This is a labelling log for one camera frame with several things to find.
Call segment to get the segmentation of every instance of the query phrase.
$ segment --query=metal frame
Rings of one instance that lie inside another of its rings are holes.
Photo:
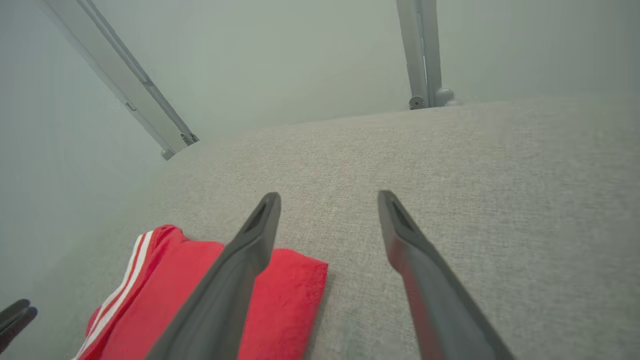
[[[436,0],[396,0],[396,6],[411,85],[410,109],[445,106],[454,94],[442,87]]]
[[[93,21],[93,23],[98,27],[102,35],[107,39],[109,44],[113,47],[113,49],[118,53],[121,59],[127,64],[128,68],[133,72],[133,74],[138,78],[140,83],[144,85],[147,92],[153,97],[153,99],[160,105],[160,108],[166,113],[166,115],[171,119],[171,121],[178,127],[178,130],[182,133],[182,140],[187,144],[187,146],[194,144],[198,141],[198,137],[195,136],[187,124],[182,121],[180,115],[173,109],[173,106],[166,100],[164,95],[160,92],[160,89],[151,81],[149,75],[145,72],[145,70],[140,66],[136,58],[131,54],[127,46],[122,42],[120,37],[116,34],[115,30],[111,27],[107,19],[102,16],[98,8],[95,7],[95,4],[92,0],[76,0],[77,3],[82,7],[84,12],[89,15],[89,18]]]
[[[93,69],[93,71],[98,75],[98,78],[104,82],[105,85],[113,92],[113,95],[125,106],[127,111],[142,125],[142,127],[151,135],[151,137],[162,147],[162,156],[169,160],[173,155],[175,155],[176,150],[164,139],[160,133],[149,123],[147,118],[145,118],[140,111],[132,104],[132,102],[127,98],[122,89],[113,80],[103,71],[103,69],[98,65],[93,56],[89,53],[89,51],[84,47],[82,43],[76,38],[76,36],[69,30],[67,25],[62,21],[60,16],[51,8],[49,3],[44,0],[36,0],[36,4],[40,7],[41,11],[45,13],[45,15],[49,18],[49,20],[60,30],[62,35],[67,39],[67,41],[74,47],[74,49],[84,58],[89,67]]]

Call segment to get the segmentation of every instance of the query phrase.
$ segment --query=textured fabric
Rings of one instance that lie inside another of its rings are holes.
[[[639,358],[639,104],[527,99],[203,139],[38,285],[40,314],[7,351],[73,356],[122,280],[119,239],[172,223],[226,242],[278,191],[276,246],[330,264],[307,357],[417,359],[376,208],[389,189],[518,358]]]
[[[222,252],[164,225],[138,237],[122,286],[92,315],[78,359],[143,359]],[[256,278],[239,359],[301,359],[327,264],[275,249]]]

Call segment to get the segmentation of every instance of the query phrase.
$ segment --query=gray fabric surface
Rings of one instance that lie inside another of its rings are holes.
[[[638,358],[638,100],[497,102],[201,141],[35,288],[40,317],[9,352],[72,356],[138,234],[169,223],[229,241],[278,191],[276,246],[329,263],[307,357],[416,359],[378,222],[376,192],[390,189],[514,355]]]

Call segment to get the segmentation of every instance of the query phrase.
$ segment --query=red cloth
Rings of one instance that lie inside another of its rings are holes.
[[[89,320],[78,359],[143,359],[222,251],[172,225],[136,240],[122,284]],[[327,264],[275,249],[256,278],[239,359],[300,359],[322,299]]]

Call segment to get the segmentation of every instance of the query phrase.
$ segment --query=gray wall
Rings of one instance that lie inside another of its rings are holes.
[[[160,147],[32,1],[0,3],[0,307],[112,225]]]
[[[202,140],[408,107],[394,0],[94,2]]]
[[[443,86],[464,102],[640,92],[636,0],[438,2]]]

